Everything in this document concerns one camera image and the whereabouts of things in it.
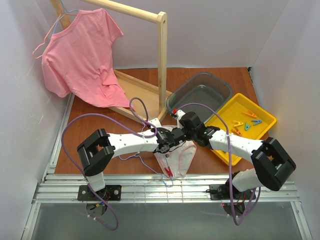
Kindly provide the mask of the red clothespin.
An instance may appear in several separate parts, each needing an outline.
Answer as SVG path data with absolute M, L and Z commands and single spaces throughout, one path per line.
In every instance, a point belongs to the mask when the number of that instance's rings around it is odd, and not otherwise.
M 173 173 L 172 173 L 170 167 L 165 167 L 164 170 L 165 170 L 165 172 L 166 172 L 166 174 L 167 174 L 167 176 L 168 176 L 169 178 L 172 178 L 172 177 L 173 177 Z

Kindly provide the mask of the white pink-trimmed underwear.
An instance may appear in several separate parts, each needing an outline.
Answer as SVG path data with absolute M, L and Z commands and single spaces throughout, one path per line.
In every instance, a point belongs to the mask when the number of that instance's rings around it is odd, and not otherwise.
M 178 128 L 174 125 L 155 126 L 157 128 L 165 128 L 173 130 Z M 170 167 L 173 173 L 173 179 L 182 178 L 187 174 L 191 162 L 195 156 L 197 147 L 185 137 L 185 142 L 181 142 L 178 146 L 174 146 L 167 153 L 153 153 L 164 175 L 168 177 L 165 168 Z

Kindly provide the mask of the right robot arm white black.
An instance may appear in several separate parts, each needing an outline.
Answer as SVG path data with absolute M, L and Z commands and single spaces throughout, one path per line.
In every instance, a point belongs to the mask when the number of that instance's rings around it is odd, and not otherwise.
M 185 113 L 179 110 L 177 122 L 188 140 L 204 148 L 231 153 L 253 164 L 252 169 L 233 173 L 225 185 L 217 190 L 226 197 L 259 187 L 279 191 L 297 168 L 275 138 L 254 140 L 227 134 L 218 127 L 205 126 L 195 112 Z

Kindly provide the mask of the light blue wire hanger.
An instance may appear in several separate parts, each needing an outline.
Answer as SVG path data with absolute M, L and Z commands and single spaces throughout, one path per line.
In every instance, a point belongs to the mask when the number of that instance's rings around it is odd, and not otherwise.
M 151 123 L 151 124 L 155 124 L 156 127 L 161 127 L 161 126 L 162 126 L 158 118 L 154 118 L 154 119 L 152 119 L 152 120 L 149 120 L 148 122 Z M 160 176 L 160 181 L 165 185 L 166 188 L 172 188 L 172 187 L 174 186 L 173 177 L 169 177 L 169 179 L 170 179 L 170 181 L 171 181 L 171 184 L 168 185 L 168 184 L 165 182 L 165 180 L 164 180 L 164 174 L 155 171 L 152 167 L 150 167 L 149 165 L 147 165 L 147 164 L 144 162 L 144 160 L 143 160 L 143 158 L 142 158 L 142 156 L 140 155 L 139 152 L 136 152 L 135 154 L 130 155 L 130 156 L 126 157 L 126 158 L 122 158 L 121 155 L 119 155 L 118 157 L 119 157 L 119 159 L 120 159 L 121 161 L 127 161 L 127 160 L 132 159 L 132 158 L 139 158 L 139 159 L 140 159 L 140 162 L 141 162 L 146 168 L 148 168 L 149 170 L 151 170 L 154 174 Z

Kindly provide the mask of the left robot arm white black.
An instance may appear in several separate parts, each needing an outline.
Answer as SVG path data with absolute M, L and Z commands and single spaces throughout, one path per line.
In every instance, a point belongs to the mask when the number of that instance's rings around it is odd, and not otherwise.
M 183 130 L 177 127 L 173 130 L 151 128 L 137 134 L 107 133 L 101 128 L 77 147 L 77 153 L 88 184 L 98 192 L 106 185 L 103 171 L 111 159 L 137 152 L 165 154 L 186 140 Z

